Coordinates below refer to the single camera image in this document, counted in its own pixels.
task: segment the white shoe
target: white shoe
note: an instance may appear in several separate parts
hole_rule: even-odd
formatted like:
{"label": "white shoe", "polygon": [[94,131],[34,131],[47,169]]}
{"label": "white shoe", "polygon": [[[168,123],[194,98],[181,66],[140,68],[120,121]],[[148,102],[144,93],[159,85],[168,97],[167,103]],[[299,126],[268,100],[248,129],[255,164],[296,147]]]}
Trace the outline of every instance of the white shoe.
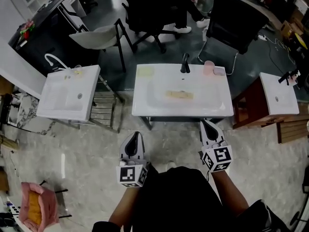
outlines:
{"label": "white shoe", "polygon": [[204,18],[204,20],[202,21],[197,21],[197,27],[200,29],[205,28],[209,25],[210,21],[211,21],[210,19],[206,19],[206,18]]}
{"label": "white shoe", "polygon": [[173,30],[177,33],[189,33],[189,32],[191,32],[192,28],[191,27],[185,27],[185,28],[178,29],[174,26]]}
{"label": "white shoe", "polygon": [[165,166],[165,171],[167,172],[171,168],[177,168],[176,163],[174,163],[172,160],[170,160],[166,166]]}

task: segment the sink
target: sink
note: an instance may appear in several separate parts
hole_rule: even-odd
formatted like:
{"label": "sink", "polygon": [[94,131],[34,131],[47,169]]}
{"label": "sink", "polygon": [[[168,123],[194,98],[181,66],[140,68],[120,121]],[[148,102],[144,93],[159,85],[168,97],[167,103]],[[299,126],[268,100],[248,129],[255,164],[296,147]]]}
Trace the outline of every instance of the sink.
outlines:
{"label": "sink", "polygon": [[143,64],[137,66],[132,114],[134,116],[232,116],[226,76],[204,75],[203,65]]}
{"label": "sink", "polygon": [[99,72],[94,65],[49,73],[37,116],[87,121]]}
{"label": "sink", "polygon": [[260,73],[270,115],[299,114],[293,86],[279,83],[279,76]]}

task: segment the orange pillow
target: orange pillow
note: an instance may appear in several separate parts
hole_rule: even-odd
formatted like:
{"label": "orange pillow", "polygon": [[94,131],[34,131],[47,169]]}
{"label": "orange pillow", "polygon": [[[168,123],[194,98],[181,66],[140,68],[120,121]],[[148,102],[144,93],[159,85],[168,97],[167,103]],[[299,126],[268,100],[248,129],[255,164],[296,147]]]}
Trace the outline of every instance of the orange pillow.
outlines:
{"label": "orange pillow", "polygon": [[39,204],[39,194],[29,191],[29,210],[28,219],[40,225],[42,222],[41,207]]}

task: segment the person's arm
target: person's arm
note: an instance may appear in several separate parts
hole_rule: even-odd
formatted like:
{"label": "person's arm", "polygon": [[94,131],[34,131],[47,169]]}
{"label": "person's arm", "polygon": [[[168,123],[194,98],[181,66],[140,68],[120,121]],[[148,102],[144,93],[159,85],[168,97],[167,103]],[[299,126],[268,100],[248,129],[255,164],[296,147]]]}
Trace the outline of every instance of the person's arm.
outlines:
{"label": "person's arm", "polygon": [[109,222],[112,222],[119,226],[130,223],[135,201],[137,200],[140,188],[127,188],[119,204],[112,213]]}
{"label": "person's arm", "polygon": [[249,205],[225,171],[211,173],[216,184],[222,205],[237,217],[249,208]]}

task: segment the white faucet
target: white faucet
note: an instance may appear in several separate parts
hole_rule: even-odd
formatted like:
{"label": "white faucet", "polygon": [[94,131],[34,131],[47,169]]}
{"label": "white faucet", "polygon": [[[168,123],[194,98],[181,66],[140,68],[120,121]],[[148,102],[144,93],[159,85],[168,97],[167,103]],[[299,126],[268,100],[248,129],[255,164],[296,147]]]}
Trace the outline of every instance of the white faucet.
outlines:
{"label": "white faucet", "polygon": [[53,66],[54,63],[51,62],[51,61],[47,58],[47,56],[56,59],[64,68],[70,69],[70,68],[69,68],[68,66],[66,66],[60,59],[58,59],[56,56],[54,56],[54,55],[52,55],[52,54],[49,54],[49,53],[46,53],[46,54],[45,54],[45,59],[46,59],[46,61],[50,64],[50,66]]}

